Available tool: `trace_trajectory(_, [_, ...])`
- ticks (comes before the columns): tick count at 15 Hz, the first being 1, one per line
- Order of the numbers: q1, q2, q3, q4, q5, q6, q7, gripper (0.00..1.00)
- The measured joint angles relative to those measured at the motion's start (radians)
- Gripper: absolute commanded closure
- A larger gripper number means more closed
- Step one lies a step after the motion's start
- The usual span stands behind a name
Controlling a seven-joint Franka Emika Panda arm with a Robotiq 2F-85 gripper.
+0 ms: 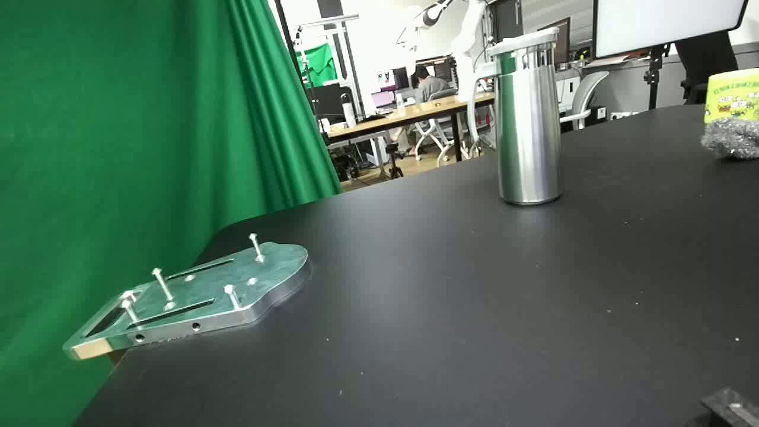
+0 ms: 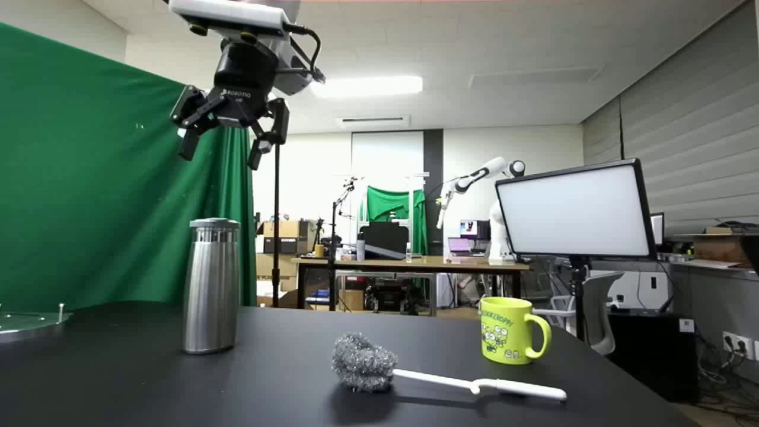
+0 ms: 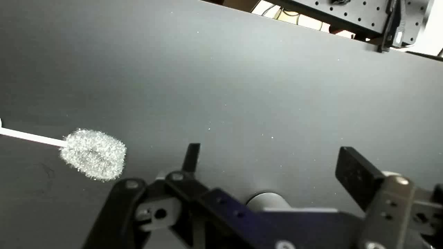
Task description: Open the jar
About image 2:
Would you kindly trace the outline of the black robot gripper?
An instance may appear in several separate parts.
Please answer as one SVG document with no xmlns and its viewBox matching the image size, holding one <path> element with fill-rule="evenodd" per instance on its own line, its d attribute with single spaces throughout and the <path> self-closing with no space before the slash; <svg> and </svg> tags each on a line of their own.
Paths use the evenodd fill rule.
<svg viewBox="0 0 759 427">
<path fill-rule="evenodd" d="M 282 97 L 267 101 L 278 74 L 278 56 L 262 43 L 220 43 L 220 58 L 214 74 L 214 90 L 205 93 L 186 86 L 171 107 L 168 119 L 179 127 L 179 157 L 189 160 L 199 134 L 219 124 L 252 126 L 254 142 L 247 157 L 252 170 L 262 157 L 286 139 L 289 107 Z"/>
</svg>

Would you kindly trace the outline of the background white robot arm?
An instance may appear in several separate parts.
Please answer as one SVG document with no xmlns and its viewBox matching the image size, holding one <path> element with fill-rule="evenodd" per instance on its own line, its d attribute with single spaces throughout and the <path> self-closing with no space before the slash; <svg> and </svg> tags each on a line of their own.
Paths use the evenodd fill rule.
<svg viewBox="0 0 759 427">
<path fill-rule="evenodd" d="M 449 224 L 483 217 L 492 230 L 487 261 L 494 266 L 513 262 L 514 254 L 494 184 L 525 173 L 527 164 L 522 158 L 492 157 L 476 169 L 445 177 L 436 196 L 436 228 L 449 234 Z"/>
</svg>

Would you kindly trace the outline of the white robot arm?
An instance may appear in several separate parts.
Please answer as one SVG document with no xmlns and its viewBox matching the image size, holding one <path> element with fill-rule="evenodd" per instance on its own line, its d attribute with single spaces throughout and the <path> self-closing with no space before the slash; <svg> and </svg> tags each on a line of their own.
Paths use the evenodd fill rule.
<svg viewBox="0 0 759 427">
<path fill-rule="evenodd" d="M 179 153 L 192 158 L 202 134 L 215 126 L 250 127 L 254 146 L 247 164 L 259 169 L 266 151 L 289 133 L 297 94 L 324 75 L 315 67 L 320 36 L 297 24 L 302 0 L 163 0 L 195 36 L 220 36 L 220 58 L 209 93 L 186 86 L 168 119 L 179 127 Z"/>
</svg>

